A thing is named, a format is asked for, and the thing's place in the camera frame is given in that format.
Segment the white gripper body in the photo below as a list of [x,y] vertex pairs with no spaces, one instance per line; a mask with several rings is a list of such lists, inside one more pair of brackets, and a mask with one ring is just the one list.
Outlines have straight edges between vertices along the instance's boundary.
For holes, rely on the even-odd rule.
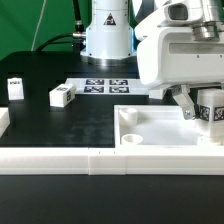
[[153,0],[135,28],[141,82],[150,87],[224,82],[222,0]]

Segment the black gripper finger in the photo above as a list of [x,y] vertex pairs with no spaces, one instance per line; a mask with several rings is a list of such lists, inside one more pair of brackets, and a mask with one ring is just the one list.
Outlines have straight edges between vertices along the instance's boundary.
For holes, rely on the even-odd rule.
[[176,103],[181,107],[185,120],[195,118],[195,108],[189,96],[190,89],[187,85],[175,85],[171,88],[172,96]]

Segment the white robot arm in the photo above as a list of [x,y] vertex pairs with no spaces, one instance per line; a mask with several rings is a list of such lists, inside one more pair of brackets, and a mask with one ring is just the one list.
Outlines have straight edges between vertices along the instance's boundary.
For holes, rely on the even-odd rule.
[[186,119],[195,116],[189,90],[224,88],[221,0],[92,0],[85,61],[109,65],[137,58],[141,83],[170,88]]

